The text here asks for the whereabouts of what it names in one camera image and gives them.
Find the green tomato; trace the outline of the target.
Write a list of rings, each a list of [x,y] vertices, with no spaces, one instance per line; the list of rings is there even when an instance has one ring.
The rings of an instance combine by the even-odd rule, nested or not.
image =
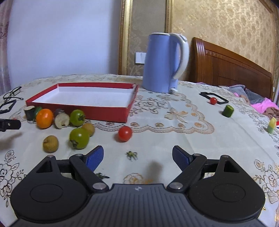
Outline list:
[[[74,149],[84,149],[89,143],[90,135],[84,128],[76,128],[70,132],[69,140]]]
[[[85,114],[82,110],[76,109],[70,114],[70,123],[75,127],[80,127],[85,121]]]

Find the small green cucumber piece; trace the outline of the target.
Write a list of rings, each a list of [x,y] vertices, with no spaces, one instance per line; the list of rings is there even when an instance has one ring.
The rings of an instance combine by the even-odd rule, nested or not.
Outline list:
[[[41,106],[38,106],[35,108],[35,111],[34,111],[34,120],[36,120],[36,116],[37,114],[42,110],[43,108]]]

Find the brown longan fruit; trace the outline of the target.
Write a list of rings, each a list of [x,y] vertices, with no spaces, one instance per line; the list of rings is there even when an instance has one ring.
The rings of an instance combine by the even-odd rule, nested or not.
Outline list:
[[[46,153],[53,153],[58,150],[59,141],[57,137],[50,135],[43,140],[43,150]]]
[[[85,124],[82,125],[81,128],[87,130],[90,137],[92,137],[94,135],[94,133],[95,133],[95,127],[91,123],[85,123]]]

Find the orange mandarin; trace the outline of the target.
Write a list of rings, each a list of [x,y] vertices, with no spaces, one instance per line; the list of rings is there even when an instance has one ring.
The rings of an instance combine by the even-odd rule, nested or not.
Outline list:
[[[52,125],[54,115],[50,109],[42,109],[36,115],[36,124],[40,129],[47,129]]]

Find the red cherry tomato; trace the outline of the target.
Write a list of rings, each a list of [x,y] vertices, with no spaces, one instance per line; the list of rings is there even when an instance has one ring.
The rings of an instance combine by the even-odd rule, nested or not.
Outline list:
[[[132,137],[132,129],[128,126],[123,126],[118,131],[118,138],[122,142],[127,142]]]
[[[209,100],[211,105],[216,105],[217,104],[217,99],[215,97],[211,97]]]

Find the black eyeglasses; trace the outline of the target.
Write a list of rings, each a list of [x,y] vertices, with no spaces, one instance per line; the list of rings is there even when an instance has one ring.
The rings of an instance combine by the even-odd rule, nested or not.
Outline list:
[[[18,99],[18,100],[24,100],[24,98],[19,97],[19,93],[21,92],[21,86],[14,88],[13,90],[7,92],[4,96],[3,96],[3,100],[4,102],[8,102],[11,101],[13,98],[14,99]]]

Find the red shallow cardboard box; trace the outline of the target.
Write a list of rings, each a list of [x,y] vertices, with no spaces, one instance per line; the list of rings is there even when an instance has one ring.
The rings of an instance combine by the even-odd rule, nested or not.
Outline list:
[[[67,114],[80,109],[86,119],[126,123],[139,85],[113,82],[57,83],[27,99],[27,106],[62,109]]]

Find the green cucumber chunk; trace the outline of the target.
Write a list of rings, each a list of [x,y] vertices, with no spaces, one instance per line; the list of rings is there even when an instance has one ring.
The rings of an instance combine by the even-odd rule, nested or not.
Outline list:
[[[224,108],[221,114],[227,118],[230,118],[233,112],[234,112],[234,108],[231,105],[226,105],[226,107]]]

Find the yellow green vegetable piece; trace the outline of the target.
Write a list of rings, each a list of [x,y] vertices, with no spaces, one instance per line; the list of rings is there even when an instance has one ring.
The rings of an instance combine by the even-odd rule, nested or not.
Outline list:
[[[272,117],[267,126],[267,132],[272,134],[274,129],[276,128],[276,125],[277,125],[277,119],[275,117]]]

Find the wooden bed headboard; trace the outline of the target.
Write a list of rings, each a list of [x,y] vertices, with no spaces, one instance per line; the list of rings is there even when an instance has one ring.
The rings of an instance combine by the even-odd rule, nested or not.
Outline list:
[[[226,48],[192,38],[190,82],[213,86],[245,85],[249,90],[269,99],[273,94],[272,74]]]

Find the blue electric kettle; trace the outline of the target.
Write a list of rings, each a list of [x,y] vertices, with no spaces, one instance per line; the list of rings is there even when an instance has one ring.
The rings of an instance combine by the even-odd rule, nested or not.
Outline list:
[[[184,35],[151,33],[144,63],[142,87],[157,93],[177,90],[178,79],[189,62],[190,49]]]

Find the pink patterned curtain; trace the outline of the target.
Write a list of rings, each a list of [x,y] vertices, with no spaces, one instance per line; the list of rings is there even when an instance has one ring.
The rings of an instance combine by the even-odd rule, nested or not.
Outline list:
[[[1,1],[0,8],[0,92],[1,95],[11,89],[7,64],[7,34],[13,0]]]

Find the black rectangular frame right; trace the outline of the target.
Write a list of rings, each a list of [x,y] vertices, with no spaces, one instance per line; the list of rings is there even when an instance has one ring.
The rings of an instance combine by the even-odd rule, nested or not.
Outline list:
[[[217,94],[212,93],[212,92],[200,92],[199,95],[208,99],[209,102],[211,102],[210,100],[214,98],[216,100],[215,101],[216,104],[218,104],[218,105],[223,105],[223,104],[228,104],[229,103],[229,101],[226,98],[223,98],[222,96],[217,95]]]

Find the white wall switch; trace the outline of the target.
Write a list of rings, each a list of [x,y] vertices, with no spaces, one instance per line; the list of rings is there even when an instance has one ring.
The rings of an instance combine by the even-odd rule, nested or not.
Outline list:
[[[145,64],[145,52],[136,52],[135,53],[135,64]]]

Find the gold picture frame moulding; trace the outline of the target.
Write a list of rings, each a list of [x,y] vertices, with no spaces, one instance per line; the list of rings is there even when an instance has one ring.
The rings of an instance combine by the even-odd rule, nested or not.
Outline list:
[[[173,1],[122,1],[118,74],[143,75],[144,65],[136,62],[136,53],[147,51],[151,33],[171,32],[173,4]]]

